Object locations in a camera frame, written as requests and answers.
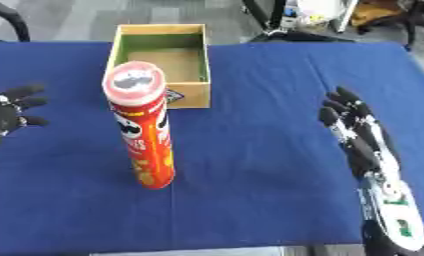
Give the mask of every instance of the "pringles can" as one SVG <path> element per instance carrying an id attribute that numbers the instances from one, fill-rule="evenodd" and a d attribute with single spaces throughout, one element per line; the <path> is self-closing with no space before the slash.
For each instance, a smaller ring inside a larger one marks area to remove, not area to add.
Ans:
<path id="1" fill-rule="evenodd" d="M 170 184 L 175 171 L 162 70 L 147 62 L 121 64 L 107 74 L 103 91 L 139 181 L 151 189 Z"/>

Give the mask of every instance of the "table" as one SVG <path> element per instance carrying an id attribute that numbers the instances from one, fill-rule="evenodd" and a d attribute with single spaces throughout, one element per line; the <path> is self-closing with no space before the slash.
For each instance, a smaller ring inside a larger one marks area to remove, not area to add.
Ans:
<path id="1" fill-rule="evenodd" d="M 177 176 L 138 185 L 101 91 L 109 43 L 0 43 L 0 91 L 50 120 L 0 145 L 0 253 L 360 242 L 356 183 L 317 121 L 336 85 L 390 132 L 424 217 L 424 73 L 397 44 L 210 47 L 212 108 L 171 110 Z"/>

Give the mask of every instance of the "wooden box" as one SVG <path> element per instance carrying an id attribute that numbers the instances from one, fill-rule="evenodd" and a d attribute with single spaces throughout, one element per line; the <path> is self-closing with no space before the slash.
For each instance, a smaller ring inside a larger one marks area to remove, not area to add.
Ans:
<path id="1" fill-rule="evenodd" d="M 168 88 L 183 96 L 169 108 L 208 108 L 211 88 L 205 38 L 205 25 L 119 25 L 105 74 L 127 61 L 151 62 L 164 71 Z"/>

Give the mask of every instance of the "robotic hand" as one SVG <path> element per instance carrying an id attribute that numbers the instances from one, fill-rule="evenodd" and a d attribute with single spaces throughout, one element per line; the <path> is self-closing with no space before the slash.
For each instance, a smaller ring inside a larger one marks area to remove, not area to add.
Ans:
<path id="1" fill-rule="evenodd" d="M 41 117 L 21 116 L 22 111 L 47 103 L 45 98 L 30 98 L 41 92 L 40 85 L 23 86 L 0 93 L 0 139 L 18 128 L 28 125 L 45 126 L 47 121 Z"/>
<path id="2" fill-rule="evenodd" d="M 369 107 L 338 87 L 327 94 L 320 121 L 338 139 L 359 182 L 366 255 L 424 255 L 424 223 L 385 129 Z"/>

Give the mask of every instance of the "red plastic lid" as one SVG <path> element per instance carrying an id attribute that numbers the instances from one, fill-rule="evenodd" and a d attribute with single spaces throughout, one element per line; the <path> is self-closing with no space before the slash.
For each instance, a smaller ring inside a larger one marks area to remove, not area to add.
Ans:
<path id="1" fill-rule="evenodd" d="M 165 93 L 164 73 L 156 65 L 130 61 L 115 67 L 103 81 L 106 97 L 118 105 L 142 106 Z"/>

